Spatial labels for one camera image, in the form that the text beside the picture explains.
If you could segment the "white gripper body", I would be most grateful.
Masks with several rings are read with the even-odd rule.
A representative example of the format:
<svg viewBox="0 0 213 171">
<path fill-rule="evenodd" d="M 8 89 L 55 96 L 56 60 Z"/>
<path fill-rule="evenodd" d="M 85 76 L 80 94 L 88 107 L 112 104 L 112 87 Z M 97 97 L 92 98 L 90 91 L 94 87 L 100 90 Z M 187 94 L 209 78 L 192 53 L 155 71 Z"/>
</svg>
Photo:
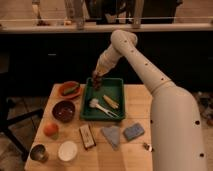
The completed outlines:
<svg viewBox="0 0 213 171">
<path fill-rule="evenodd" d="M 100 76 L 103 76 L 107 74 L 114 67 L 115 67 L 115 62 L 113 61 L 113 58 L 103 53 L 97 61 L 95 71 Z"/>
</svg>

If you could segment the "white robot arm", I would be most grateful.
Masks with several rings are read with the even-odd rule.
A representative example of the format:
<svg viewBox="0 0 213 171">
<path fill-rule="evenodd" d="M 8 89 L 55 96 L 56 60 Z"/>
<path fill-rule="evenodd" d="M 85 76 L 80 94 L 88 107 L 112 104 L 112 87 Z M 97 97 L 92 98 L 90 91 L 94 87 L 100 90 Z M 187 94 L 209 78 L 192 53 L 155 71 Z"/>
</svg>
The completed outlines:
<svg viewBox="0 0 213 171">
<path fill-rule="evenodd" d="M 136 49 L 137 36 L 117 29 L 95 70 L 105 75 L 124 57 L 152 95 L 150 120 L 153 171 L 207 171 L 198 104 Z"/>
</svg>

